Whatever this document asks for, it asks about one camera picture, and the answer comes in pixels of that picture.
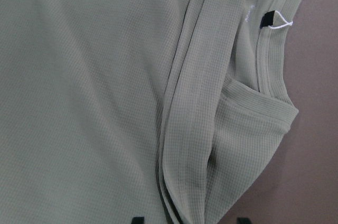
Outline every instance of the clothing tag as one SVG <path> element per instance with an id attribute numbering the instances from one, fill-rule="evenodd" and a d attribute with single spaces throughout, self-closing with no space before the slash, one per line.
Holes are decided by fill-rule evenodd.
<path id="1" fill-rule="evenodd" d="M 144 217 L 133 217 L 132 224 L 144 224 Z"/>
<path id="2" fill-rule="evenodd" d="M 274 24 L 275 11 L 267 12 L 260 22 L 260 29 L 262 27 L 272 26 Z"/>
<path id="3" fill-rule="evenodd" d="M 252 224 L 249 218 L 237 218 L 237 224 Z"/>

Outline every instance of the waffle-knit fabric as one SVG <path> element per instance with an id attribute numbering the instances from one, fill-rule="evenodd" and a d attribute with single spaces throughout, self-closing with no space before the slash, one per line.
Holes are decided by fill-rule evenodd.
<path id="1" fill-rule="evenodd" d="M 300 2 L 0 0 L 0 223 L 217 223 L 298 113 L 259 25 Z"/>

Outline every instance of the textured fabric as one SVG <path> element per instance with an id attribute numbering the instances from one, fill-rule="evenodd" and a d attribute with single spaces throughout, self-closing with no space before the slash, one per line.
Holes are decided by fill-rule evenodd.
<path id="1" fill-rule="evenodd" d="M 217 223 L 298 113 L 259 25 L 300 2 L 0 0 L 0 223 Z"/>

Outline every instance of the white loop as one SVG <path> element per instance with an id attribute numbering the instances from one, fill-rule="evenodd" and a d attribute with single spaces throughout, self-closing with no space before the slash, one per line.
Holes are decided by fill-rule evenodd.
<path id="1" fill-rule="evenodd" d="M 275 10 L 275 12 L 279 14 L 280 18 L 285 22 L 285 24 L 281 26 L 277 26 L 277 27 L 268 26 L 270 29 L 275 30 L 275 29 L 281 29 L 282 27 L 286 27 L 286 26 L 292 26 L 293 21 L 288 22 L 287 20 L 285 20 L 285 18 L 282 16 L 282 14 L 279 11 Z"/>

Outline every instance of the garment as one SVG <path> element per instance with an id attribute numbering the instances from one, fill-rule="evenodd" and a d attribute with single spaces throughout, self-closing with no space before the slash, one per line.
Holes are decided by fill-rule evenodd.
<path id="1" fill-rule="evenodd" d="M 0 223 L 217 223 L 298 113 L 259 26 L 300 2 L 0 0 Z"/>

